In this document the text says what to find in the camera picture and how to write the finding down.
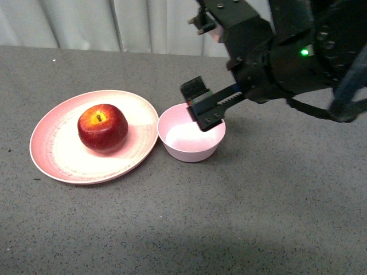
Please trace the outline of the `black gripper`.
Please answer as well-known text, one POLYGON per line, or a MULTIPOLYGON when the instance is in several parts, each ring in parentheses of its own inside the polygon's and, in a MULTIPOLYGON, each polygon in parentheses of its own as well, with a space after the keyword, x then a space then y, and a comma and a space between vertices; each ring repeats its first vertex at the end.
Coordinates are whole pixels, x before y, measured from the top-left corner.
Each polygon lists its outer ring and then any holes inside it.
POLYGON ((247 1, 199 1, 200 22, 221 27, 237 84, 213 93, 201 76, 180 86, 187 111, 203 132, 222 123, 225 111, 246 98, 264 103, 335 86, 316 43, 311 1, 269 1, 272 23, 247 1))

